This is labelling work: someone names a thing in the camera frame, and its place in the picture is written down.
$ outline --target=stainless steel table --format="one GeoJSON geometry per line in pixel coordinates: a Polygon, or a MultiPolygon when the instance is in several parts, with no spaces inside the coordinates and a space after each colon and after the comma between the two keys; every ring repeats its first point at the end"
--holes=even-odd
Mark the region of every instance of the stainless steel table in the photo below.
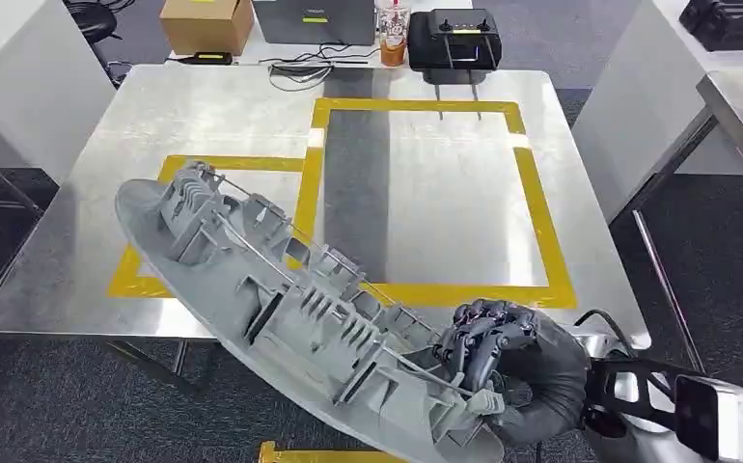
{"type": "Polygon", "coordinates": [[[453,304],[436,303],[452,301],[455,288],[459,295],[479,286],[521,286],[515,294],[533,297],[537,286],[548,285],[551,268],[537,243],[547,231],[544,221],[532,223],[528,204],[546,206],[576,301],[570,309],[543,310],[561,322],[605,310],[637,347],[648,347],[548,76],[500,70],[476,90],[435,89],[409,69],[336,69],[324,85],[284,93],[270,85],[265,68],[136,67],[5,279],[0,333],[209,339],[175,299],[108,295],[125,249],[113,208],[118,187],[158,176],[165,157],[182,154],[237,156],[223,163],[234,168],[226,172],[230,179],[290,215],[307,208],[316,238],[358,261],[371,281],[390,284],[395,295],[428,301],[417,310],[431,323],[448,322],[453,304]],[[439,106],[435,91],[444,101],[439,106]],[[316,102],[321,97],[332,99],[316,102]],[[477,97],[482,103],[470,104],[477,97]],[[325,128],[316,126],[323,113],[313,113],[323,101],[331,111],[325,140],[325,128]],[[514,133],[500,111],[515,105],[505,101],[521,113],[514,133]],[[426,102],[434,106],[421,106],[426,102]],[[347,108],[352,104],[360,106],[347,108]],[[325,144],[322,166],[307,155],[318,144],[325,144]],[[512,149],[533,151],[523,169],[536,168],[541,203],[512,149]],[[267,157],[290,160],[273,164],[267,157]],[[272,172],[260,170],[267,162],[272,172]],[[296,171],[304,165],[316,204],[298,202],[296,171]]]}
{"type": "MultiPolygon", "coordinates": [[[[665,152],[663,167],[652,175],[617,219],[630,213],[634,215],[667,301],[673,309],[690,360],[695,369],[704,371],[701,356],[690,334],[670,279],[658,256],[655,242],[647,229],[647,222],[641,211],[647,200],[659,191],[664,181],[678,170],[681,164],[715,127],[720,127],[729,136],[735,149],[743,157],[743,70],[709,72],[699,82],[697,90],[704,100],[704,107],[665,152]]],[[[717,371],[714,372],[714,375],[728,381],[742,381],[743,366],[717,371]]]]}

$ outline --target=yellow tape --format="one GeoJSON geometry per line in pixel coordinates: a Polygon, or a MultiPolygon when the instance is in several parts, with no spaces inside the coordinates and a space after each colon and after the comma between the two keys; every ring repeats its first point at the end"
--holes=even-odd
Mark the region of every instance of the yellow tape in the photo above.
{"type": "Polygon", "coordinates": [[[403,463],[382,451],[367,450],[275,450],[275,443],[261,444],[258,463],[403,463]]]}
{"type": "MultiPolygon", "coordinates": [[[[176,171],[188,160],[204,161],[219,171],[272,171],[272,172],[303,172],[304,159],[289,157],[253,157],[253,156],[184,156],[170,155],[164,159],[161,171],[158,173],[158,181],[169,182],[176,171]]],[[[307,213],[313,214],[311,221],[300,218],[300,212],[295,213],[296,220],[304,222],[315,222],[315,205],[303,204],[307,213]]],[[[140,276],[141,258],[135,249],[129,244],[124,248],[116,273],[110,279],[107,287],[107,295],[110,297],[173,297],[170,291],[164,287],[156,277],[140,276]]]]}
{"type": "MultiPolygon", "coordinates": [[[[519,106],[509,101],[436,101],[436,100],[393,100],[368,98],[319,98],[315,103],[312,117],[312,130],[325,132],[332,110],[342,111],[443,111],[503,113],[510,133],[525,134],[525,124],[519,106]]],[[[378,299],[386,296],[414,307],[453,307],[477,298],[508,299],[520,304],[534,305],[549,309],[576,308],[576,294],[567,274],[562,249],[550,217],[547,202],[534,155],[528,149],[514,149],[519,177],[525,190],[525,199],[531,215],[531,222],[537,236],[537,244],[548,286],[481,286],[481,285],[441,285],[441,284],[402,284],[374,283],[366,286],[378,299]]],[[[323,169],[323,149],[307,150],[307,163],[304,176],[310,170],[323,169]]],[[[316,204],[316,196],[307,198],[307,204],[316,204]]]]}
{"type": "MultiPolygon", "coordinates": [[[[158,176],[169,181],[187,159],[209,162],[221,170],[261,170],[301,172],[300,190],[295,209],[294,225],[305,233],[296,232],[301,241],[315,236],[317,199],[323,172],[325,140],[332,110],[345,111],[443,111],[443,112],[493,112],[503,113],[511,133],[524,134],[525,124],[519,107],[505,101],[432,101],[389,100],[363,98],[319,98],[315,102],[309,146],[305,159],[277,157],[231,156],[168,156],[158,176]]],[[[511,301],[550,309],[572,309],[577,305],[576,294],[567,273],[562,249],[556,236],[553,220],[545,201],[534,155],[529,149],[515,148],[513,155],[531,222],[537,237],[539,253],[545,268],[548,286],[481,286],[439,284],[374,284],[369,292],[383,298],[381,293],[408,306],[452,307],[483,297],[511,301]]],[[[290,261],[292,268],[298,262],[290,261]]],[[[153,277],[139,277],[141,261],[132,248],[124,251],[122,262],[108,288],[111,296],[121,297],[170,297],[169,291],[153,277]]]]}

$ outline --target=floor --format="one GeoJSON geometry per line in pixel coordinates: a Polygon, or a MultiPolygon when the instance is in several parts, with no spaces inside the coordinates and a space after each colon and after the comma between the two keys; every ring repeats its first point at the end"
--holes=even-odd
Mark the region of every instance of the floor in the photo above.
{"type": "MultiPolygon", "coordinates": [[[[590,93],[634,0],[475,0],[497,16],[507,68],[551,73],[569,121],[590,93]]],[[[109,59],[161,63],[159,0],[138,0],[120,16],[124,41],[102,45],[109,59]]],[[[55,186],[34,172],[11,173],[42,204],[55,186]]],[[[675,292],[708,369],[743,361],[743,177],[676,176],[645,210],[675,292]]],[[[30,227],[0,210],[0,268],[30,227]]],[[[613,230],[625,271],[655,339],[648,355],[686,364],[634,224],[613,230]]],[[[174,342],[141,347],[168,362],[174,342]]],[[[0,337],[1,462],[250,462],[262,441],[281,449],[352,449],[329,428],[212,344],[194,344],[187,376],[206,385],[182,395],[118,361],[95,340],[0,337]]],[[[595,461],[576,432],[544,443],[543,460],[595,461]]],[[[530,449],[506,461],[530,462],[530,449]]]]}

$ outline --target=black robotic glove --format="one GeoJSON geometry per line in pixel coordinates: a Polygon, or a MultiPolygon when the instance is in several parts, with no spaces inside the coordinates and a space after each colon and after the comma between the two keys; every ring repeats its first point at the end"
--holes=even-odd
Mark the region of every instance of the black robotic glove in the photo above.
{"type": "MultiPolygon", "coordinates": [[[[535,342],[503,351],[496,367],[505,376],[528,383],[533,398],[527,405],[507,405],[505,412],[484,417],[491,430],[506,445],[521,447],[575,427],[582,413],[590,367],[582,345],[544,313],[506,301],[478,300],[468,307],[479,305],[491,313],[505,311],[536,332],[535,342]]],[[[464,307],[456,312],[468,312],[464,307]]]]}

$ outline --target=plastic cup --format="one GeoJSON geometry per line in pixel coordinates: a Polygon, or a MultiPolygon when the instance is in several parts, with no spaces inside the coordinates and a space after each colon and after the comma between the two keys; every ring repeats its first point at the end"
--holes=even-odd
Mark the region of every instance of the plastic cup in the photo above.
{"type": "Polygon", "coordinates": [[[400,66],[405,62],[405,38],[411,9],[390,5],[378,9],[380,17],[380,62],[385,66],[400,66]]]}

